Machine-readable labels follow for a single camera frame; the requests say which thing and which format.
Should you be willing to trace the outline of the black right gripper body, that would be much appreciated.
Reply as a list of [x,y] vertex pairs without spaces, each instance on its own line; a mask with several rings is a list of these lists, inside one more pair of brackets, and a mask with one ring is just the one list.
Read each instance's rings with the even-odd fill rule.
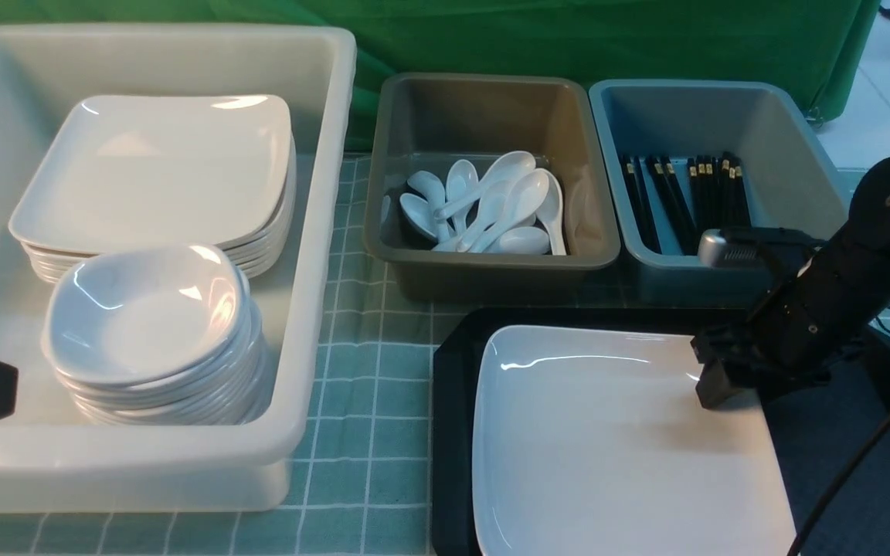
[[739,321],[699,332],[691,346],[707,364],[751,366],[751,388],[788,395],[830,381],[830,368],[858,357],[878,314],[878,256],[813,256],[766,292]]

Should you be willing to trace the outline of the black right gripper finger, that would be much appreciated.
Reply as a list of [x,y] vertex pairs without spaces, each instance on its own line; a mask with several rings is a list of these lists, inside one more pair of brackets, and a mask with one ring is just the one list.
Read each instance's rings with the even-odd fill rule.
[[704,364],[695,391],[704,409],[719,409],[736,395],[751,388],[751,366],[730,357]]

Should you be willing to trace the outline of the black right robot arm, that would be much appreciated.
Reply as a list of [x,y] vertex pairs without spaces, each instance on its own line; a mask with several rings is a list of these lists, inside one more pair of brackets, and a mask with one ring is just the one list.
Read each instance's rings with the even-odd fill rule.
[[771,286],[741,320],[699,332],[704,409],[744,391],[778,398],[825,384],[861,351],[861,334],[890,305],[890,158],[862,177],[845,223],[826,242],[795,229],[728,226],[701,240],[707,266],[763,264]]

